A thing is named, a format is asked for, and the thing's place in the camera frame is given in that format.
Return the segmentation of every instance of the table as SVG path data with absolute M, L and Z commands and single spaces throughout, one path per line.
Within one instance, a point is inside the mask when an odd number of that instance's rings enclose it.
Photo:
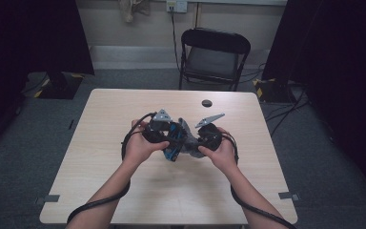
M 203 107 L 204 99 L 212 101 Z M 196 136 L 202 118 L 225 113 L 214 122 L 237 142 L 238 166 L 257 190 L 291 222 L 297 221 L 255 94 L 158 90 L 96 89 L 91 92 L 68 151 L 51 187 L 57 202 L 46 202 L 43 223 L 66 223 L 71 211 L 83 205 L 121 163 L 121 141 L 131 121 L 165 109 L 174 121 L 183 117 Z M 154 152 L 132 177 L 112 223 L 117 224 L 246 224 L 230 183 L 206 158 L 180 153 L 176 162 Z

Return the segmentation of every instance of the finger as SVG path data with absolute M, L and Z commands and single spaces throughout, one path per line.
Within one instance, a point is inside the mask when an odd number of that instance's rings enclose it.
M 210 157 L 210 155 L 213 153 L 210 149 L 204 147 L 204 146 L 198 146 L 198 150 L 205 156 Z
M 133 127 L 137 122 L 138 122 L 138 119 L 134 119 L 134 120 L 132 121 L 132 127 Z
M 146 127 L 148 125 L 148 122 L 142 121 L 141 123 L 139 123 L 139 125 L 141 125 L 142 127 Z
M 222 127 L 217 127 L 218 131 L 220 131 L 222 134 L 229 134 L 228 131 L 226 131 L 224 128 Z
M 153 151 L 157 151 L 157 150 L 163 150 L 168 146 L 169 146 L 169 141 L 162 141 L 159 143 L 154 143 L 152 145 L 152 148 L 153 148 Z

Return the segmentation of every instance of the black chair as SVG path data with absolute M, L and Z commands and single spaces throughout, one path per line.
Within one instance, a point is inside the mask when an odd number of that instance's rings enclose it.
M 251 43 L 244 36 L 227 31 L 195 28 L 183 32 L 181 42 L 183 52 L 179 90 L 185 77 L 189 82 L 190 78 L 196 78 L 227 84 L 230 85 L 230 90 L 234 86 L 236 91 L 251 50 Z

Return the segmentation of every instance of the electrical outlet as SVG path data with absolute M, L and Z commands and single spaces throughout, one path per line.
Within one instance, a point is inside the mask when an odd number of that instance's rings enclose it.
M 173 12 L 187 12 L 187 0 L 184 1 L 166 1 L 166 11 L 171 11 L 173 9 Z
M 176 1 L 167 0 L 166 1 L 166 11 L 171 11 L 171 9 L 173 9 L 174 12 L 177 11 Z

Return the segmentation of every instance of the chair backrest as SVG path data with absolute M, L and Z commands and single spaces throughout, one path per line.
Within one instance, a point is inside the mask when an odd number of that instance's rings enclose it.
M 181 41 L 183 49 L 184 45 L 188 45 L 207 50 L 238 54 L 248 54 L 251 50 L 251 43 L 240 34 L 204 28 L 184 31 Z

